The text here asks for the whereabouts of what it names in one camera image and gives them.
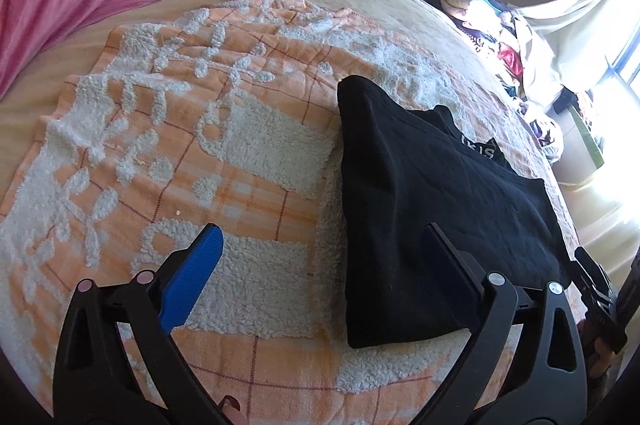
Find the right hand thumb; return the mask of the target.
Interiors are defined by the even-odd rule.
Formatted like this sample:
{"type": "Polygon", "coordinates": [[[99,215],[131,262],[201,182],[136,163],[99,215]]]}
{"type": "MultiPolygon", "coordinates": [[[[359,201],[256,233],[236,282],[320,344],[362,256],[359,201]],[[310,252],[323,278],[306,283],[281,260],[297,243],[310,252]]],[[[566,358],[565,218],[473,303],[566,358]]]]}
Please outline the right hand thumb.
{"type": "Polygon", "coordinates": [[[598,337],[593,343],[593,354],[587,361],[588,376],[590,379],[600,379],[608,371],[616,353],[610,348],[608,343],[598,337]]]}

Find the left hand red nails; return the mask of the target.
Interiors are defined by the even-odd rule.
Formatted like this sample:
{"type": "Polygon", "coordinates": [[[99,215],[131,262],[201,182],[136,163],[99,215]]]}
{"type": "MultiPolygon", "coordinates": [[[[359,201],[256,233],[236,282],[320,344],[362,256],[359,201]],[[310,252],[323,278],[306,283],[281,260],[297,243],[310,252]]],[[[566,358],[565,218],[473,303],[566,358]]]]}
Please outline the left hand red nails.
{"type": "Polygon", "coordinates": [[[225,395],[220,401],[221,412],[233,425],[248,425],[248,419],[241,410],[239,401],[231,395],[225,395]]]}

